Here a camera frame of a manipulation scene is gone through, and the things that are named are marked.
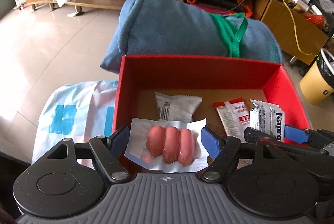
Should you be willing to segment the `red white spicy strip packet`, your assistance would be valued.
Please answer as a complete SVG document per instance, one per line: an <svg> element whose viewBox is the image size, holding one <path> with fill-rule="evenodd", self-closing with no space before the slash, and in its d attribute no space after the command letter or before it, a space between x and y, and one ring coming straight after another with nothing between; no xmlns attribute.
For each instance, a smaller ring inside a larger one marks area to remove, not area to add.
<svg viewBox="0 0 334 224"><path fill-rule="evenodd" d="M250 113L243 98L213 104L227 136L245 143L244 131L250 126Z"/></svg>

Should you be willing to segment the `vacuum packed sausages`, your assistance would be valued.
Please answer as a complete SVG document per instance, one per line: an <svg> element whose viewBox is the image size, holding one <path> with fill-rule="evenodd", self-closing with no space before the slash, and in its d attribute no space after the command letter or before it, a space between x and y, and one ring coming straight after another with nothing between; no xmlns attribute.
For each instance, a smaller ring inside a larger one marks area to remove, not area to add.
<svg viewBox="0 0 334 224"><path fill-rule="evenodd" d="M125 156L147 170L192 173L208 167L201 142L206 120L190 123L133 118Z"/></svg>

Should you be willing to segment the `white Kapro snack packet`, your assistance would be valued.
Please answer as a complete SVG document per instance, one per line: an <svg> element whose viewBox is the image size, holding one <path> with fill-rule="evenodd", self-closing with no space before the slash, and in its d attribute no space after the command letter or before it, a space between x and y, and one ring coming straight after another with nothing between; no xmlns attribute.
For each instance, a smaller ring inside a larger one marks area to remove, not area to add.
<svg viewBox="0 0 334 224"><path fill-rule="evenodd" d="M276 104L250 99L250 127L273 136L283 142L285 137L285 113Z"/></svg>

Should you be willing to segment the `grey white tall snack bag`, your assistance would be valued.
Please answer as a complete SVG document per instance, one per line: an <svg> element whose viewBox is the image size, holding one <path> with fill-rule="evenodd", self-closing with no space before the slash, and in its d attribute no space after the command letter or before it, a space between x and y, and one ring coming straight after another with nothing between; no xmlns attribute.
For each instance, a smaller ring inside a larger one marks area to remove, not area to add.
<svg viewBox="0 0 334 224"><path fill-rule="evenodd" d="M202 102L202 98L189 95L168 96L155 92L158 119L160 121L192 122L192 115Z"/></svg>

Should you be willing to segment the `blue white checkered tablecloth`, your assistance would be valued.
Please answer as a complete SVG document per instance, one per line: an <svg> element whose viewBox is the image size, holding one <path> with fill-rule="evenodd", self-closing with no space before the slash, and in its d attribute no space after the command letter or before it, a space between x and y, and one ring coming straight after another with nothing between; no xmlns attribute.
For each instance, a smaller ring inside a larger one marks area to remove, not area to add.
<svg viewBox="0 0 334 224"><path fill-rule="evenodd" d="M64 138L85 143L111 136L117 81L87 81L56 89L40 114L32 162Z"/></svg>

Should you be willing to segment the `yellow trash bin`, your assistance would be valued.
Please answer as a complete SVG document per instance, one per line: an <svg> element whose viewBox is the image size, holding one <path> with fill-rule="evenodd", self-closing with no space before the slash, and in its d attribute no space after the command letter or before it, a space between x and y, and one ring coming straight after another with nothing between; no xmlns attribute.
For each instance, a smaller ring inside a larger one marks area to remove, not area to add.
<svg viewBox="0 0 334 224"><path fill-rule="evenodd" d="M333 55L321 49L311 68L300 81L301 93L312 105L333 93Z"/></svg>

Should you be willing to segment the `red cardboard box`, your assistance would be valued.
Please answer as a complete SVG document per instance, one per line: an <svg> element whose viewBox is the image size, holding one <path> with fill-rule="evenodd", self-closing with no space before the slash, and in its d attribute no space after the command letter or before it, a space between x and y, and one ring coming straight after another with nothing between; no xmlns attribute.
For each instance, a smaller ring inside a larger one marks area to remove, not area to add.
<svg viewBox="0 0 334 224"><path fill-rule="evenodd" d="M199 96L193 120L207 120L219 136L225 131L214 103L243 98L277 104L285 122L310 128L302 101L284 66L240 58L180 55L129 55L121 59L113 130L130 127L133 118L157 120L155 92Z"/></svg>

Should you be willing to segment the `red plastic bag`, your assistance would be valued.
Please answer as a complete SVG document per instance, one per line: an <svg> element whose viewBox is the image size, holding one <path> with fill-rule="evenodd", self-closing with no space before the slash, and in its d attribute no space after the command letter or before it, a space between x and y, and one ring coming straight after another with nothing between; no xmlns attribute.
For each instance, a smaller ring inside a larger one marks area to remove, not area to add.
<svg viewBox="0 0 334 224"><path fill-rule="evenodd" d="M322 29L325 24L325 19L323 15L311 14L311 13L303 13L303 17L310 21L313 25L316 25L318 28Z"/></svg>

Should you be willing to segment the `blue rolled blanket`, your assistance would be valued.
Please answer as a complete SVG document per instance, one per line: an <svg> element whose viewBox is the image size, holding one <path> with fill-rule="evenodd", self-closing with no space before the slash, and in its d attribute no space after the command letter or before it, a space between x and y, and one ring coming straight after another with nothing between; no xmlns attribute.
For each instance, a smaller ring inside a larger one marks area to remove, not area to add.
<svg viewBox="0 0 334 224"><path fill-rule="evenodd" d="M282 63L281 48L262 22L243 13L215 14L176 0L126 0L100 66L118 74L121 58L181 54Z"/></svg>

